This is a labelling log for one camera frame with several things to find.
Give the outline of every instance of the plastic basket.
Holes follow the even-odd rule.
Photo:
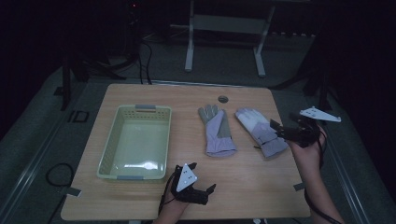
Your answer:
[[[119,106],[97,175],[129,180],[163,178],[171,115],[169,106]]]

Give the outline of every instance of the glove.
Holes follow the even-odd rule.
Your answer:
[[[198,114],[206,129],[206,155],[211,157],[228,157],[236,152],[231,139],[230,127],[225,110],[216,105],[199,108]]]
[[[283,138],[277,137],[276,131],[270,127],[268,120],[259,111],[240,108],[235,115],[259,144],[266,158],[270,158],[288,147]]]

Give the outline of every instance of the table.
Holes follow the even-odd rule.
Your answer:
[[[222,104],[218,97],[227,96]],[[166,179],[177,164],[197,162],[194,184],[204,190],[217,184],[207,205],[191,204],[181,219],[308,217],[309,207],[290,149],[267,160],[236,119],[239,107],[254,107],[268,119],[280,122],[272,93],[267,89],[214,86],[112,84],[92,127],[72,188],[79,197],[67,196],[65,220],[146,220],[157,216],[165,187],[162,182],[106,180],[96,176],[112,120],[119,105],[169,105],[172,107]],[[205,154],[205,127],[197,109],[217,104],[227,111],[238,151],[228,158]]]

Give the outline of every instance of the human hand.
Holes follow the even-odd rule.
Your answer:
[[[322,146],[326,141],[326,133],[320,128],[319,142]],[[294,159],[296,161],[297,167],[303,178],[303,181],[311,181],[316,178],[320,178],[320,163],[321,163],[321,148],[318,142],[315,142],[309,147],[300,147],[297,143],[287,141],[291,151],[293,153]]]
[[[169,186],[172,186],[174,178],[172,177]],[[158,218],[153,221],[155,224],[174,224],[183,215],[184,210],[189,206],[189,203],[183,203],[176,200],[175,196],[172,194],[170,188],[166,188],[164,194],[163,204],[161,205],[162,210],[158,215]]]

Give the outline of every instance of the black cable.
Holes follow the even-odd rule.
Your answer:
[[[323,134],[324,138],[325,138],[325,142],[326,142],[326,135],[324,134],[324,132],[320,131],[321,134]],[[323,147],[322,144],[320,143],[320,139],[318,139],[318,146],[319,146],[319,150],[320,150],[320,159],[319,159],[319,169],[321,169],[321,167],[323,166],[323,154],[326,151],[326,145]],[[341,222],[335,220],[334,218],[324,214],[322,211],[320,211],[311,201],[311,199],[308,196],[308,192],[306,191],[306,189],[304,190],[304,197],[306,200],[306,203],[308,203],[309,207],[318,215],[320,215],[321,217],[323,217],[325,220],[327,220],[328,222],[332,223],[332,224],[341,224]]]
[[[137,56],[137,59],[139,60],[139,77],[140,77],[140,84],[143,84],[143,77],[142,77],[142,58],[140,57],[140,54]]]
[[[148,49],[149,49],[148,62],[147,62],[147,64],[146,64],[146,76],[147,76],[147,79],[148,79],[148,84],[149,84],[149,85],[152,85],[152,83],[151,83],[151,78],[149,77],[149,62],[150,62],[150,60],[151,60],[152,48],[149,46],[149,44],[147,44],[147,43],[145,43],[145,42],[142,42],[142,44],[145,45],[146,47],[148,47]]]
[[[172,173],[171,176],[169,176],[168,181],[166,181],[166,186],[165,186],[165,190],[163,191],[163,196],[161,196],[161,202],[160,202],[160,206],[158,207],[158,215],[161,213],[161,210],[163,210],[163,206],[166,205],[167,203],[172,202],[175,198],[171,199],[168,202],[164,202],[165,198],[166,198],[166,192],[168,191],[168,187],[169,184],[171,182],[171,180],[173,179],[173,177],[175,176],[175,173]]]
[[[55,170],[56,168],[61,167],[61,166],[65,166],[65,167],[67,167],[67,168],[69,169],[70,177],[69,177],[69,180],[68,180],[66,183],[61,183],[61,184],[60,184],[60,183],[55,183],[55,182],[53,182],[53,181],[50,179],[50,174],[51,174],[51,172],[52,172],[53,170]],[[52,167],[47,171],[47,173],[46,173],[46,180],[47,180],[47,182],[48,182],[51,186],[53,186],[53,187],[68,187],[68,188],[69,188],[69,187],[72,185],[74,176],[75,176],[75,172],[74,172],[73,167],[72,167],[71,165],[69,165],[68,163],[61,162],[61,163],[58,163],[58,164],[52,166]],[[52,222],[53,217],[55,216],[56,212],[59,210],[59,208],[61,207],[61,205],[62,205],[62,203],[64,202],[65,199],[66,199],[66,194],[64,194],[64,196],[62,197],[62,199],[58,202],[58,205],[56,206],[55,210],[52,212],[52,214],[51,214],[51,216],[50,216],[50,218],[49,218],[49,221],[48,221],[49,224]]]

